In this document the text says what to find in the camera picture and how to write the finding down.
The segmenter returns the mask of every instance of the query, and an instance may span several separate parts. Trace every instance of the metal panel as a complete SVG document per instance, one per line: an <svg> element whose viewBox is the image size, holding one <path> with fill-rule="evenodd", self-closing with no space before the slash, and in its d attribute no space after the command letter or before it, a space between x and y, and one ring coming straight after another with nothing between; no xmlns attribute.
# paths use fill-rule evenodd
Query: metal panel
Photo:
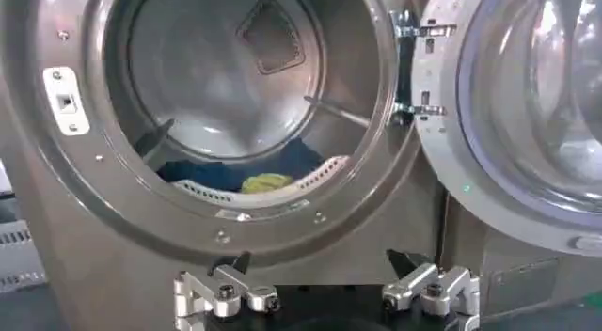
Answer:
<svg viewBox="0 0 602 331"><path fill-rule="evenodd" d="M0 293L46 282L38 251L24 221L0 225Z"/></svg>
<svg viewBox="0 0 602 331"><path fill-rule="evenodd" d="M552 297L558 267L559 260L553 258L494 273L490 277L485 314L546 302Z"/></svg>

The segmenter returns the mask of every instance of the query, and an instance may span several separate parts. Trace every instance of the metal clamp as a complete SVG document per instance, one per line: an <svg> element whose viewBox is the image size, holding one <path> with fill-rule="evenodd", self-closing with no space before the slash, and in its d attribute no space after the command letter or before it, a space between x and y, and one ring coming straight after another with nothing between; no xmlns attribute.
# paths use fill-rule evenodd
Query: metal clamp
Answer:
<svg viewBox="0 0 602 331"><path fill-rule="evenodd" d="M480 327L480 280L463 267L454 267L440 275L435 265L424 263L396 283L383 288L383 304L389 312L409 310L420 295L424 313L446 317L458 314L461 330Z"/></svg>
<svg viewBox="0 0 602 331"><path fill-rule="evenodd" d="M274 286L248 279L229 265L214 269L213 276L193 276L181 272L174 280L175 316L178 330L194 327L199 314L212 311L218 318L230 318L241 311L242 299L254 312L272 313L280 309Z"/></svg>
<svg viewBox="0 0 602 331"><path fill-rule="evenodd" d="M384 307L389 312L409 310L412 301L429 284L438 279L438 269L432 263L424 263L401 280L383 288Z"/></svg>

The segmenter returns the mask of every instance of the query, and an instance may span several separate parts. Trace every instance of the silver metal bracket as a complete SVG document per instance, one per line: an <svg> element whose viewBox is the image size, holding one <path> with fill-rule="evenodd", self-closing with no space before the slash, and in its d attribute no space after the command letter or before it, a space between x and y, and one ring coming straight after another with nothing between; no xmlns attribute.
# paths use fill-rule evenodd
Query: silver metal bracket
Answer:
<svg viewBox="0 0 602 331"><path fill-rule="evenodd" d="M429 284L438 280L439 271L436 265L424 263L403 279L388 284L383 288L383 302L389 312L409 310L412 301Z"/></svg>
<svg viewBox="0 0 602 331"><path fill-rule="evenodd" d="M389 13L395 36L400 38L439 38L451 37L458 29L456 24L436 24L418 26L413 22L413 17L409 10L404 12L391 11Z"/></svg>
<svg viewBox="0 0 602 331"><path fill-rule="evenodd" d="M217 267L213 276L181 272L174 280L174 297L176 327L180 331L194 330L194 320L204 312L212 311L218 318L237 315L243 299L254 312L280 309L274 286L254 282L229 265Z"/></svg>
<svg viewBox="0 0 602 331"><path fill-rule="evenodd" d="M393 108L393 113L406 113L416 116L445 116L447 114L447 111L443 106L414 106L396 102Z"/></svg>
<svg viewBox="0 0 602 331"><path fill-rule="evenodd" d="M463 267L440 275L435 265L425 263L396 283L383 288L383 303L389 311L404 311L420 295L424 313L446 317L458 314L461 330L480 327L480 280Z"/></svg>

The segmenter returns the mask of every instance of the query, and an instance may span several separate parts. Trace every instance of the washing machine door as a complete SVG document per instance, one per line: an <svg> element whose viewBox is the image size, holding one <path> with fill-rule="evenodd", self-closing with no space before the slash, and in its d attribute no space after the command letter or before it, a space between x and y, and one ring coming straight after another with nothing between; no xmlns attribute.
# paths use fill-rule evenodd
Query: washing machine door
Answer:
<svg viewBox="0 0 602 331"><path fill-rule="evenodd" d="M602 256L600 3L430 0L414 31L413 110L440 180L493 228L587 256Z"/></svg>

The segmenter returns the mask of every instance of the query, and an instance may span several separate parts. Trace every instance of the vent grille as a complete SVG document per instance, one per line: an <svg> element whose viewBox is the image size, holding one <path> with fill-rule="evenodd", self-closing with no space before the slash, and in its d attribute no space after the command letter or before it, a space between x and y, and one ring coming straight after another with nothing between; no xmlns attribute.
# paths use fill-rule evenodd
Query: vent grille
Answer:
<svg viewBox="0 0 602 331"><path fill-rule="evenodd" d="M45 282L46 274L27 224L0 224L0 293Z"/></svg>
<svg viewBox="0 0 602 331"><path fill-rule="evenodd" d="M237 31L262 74L273 74L305 62L297 29L276 0L259 0Z"/></svg>

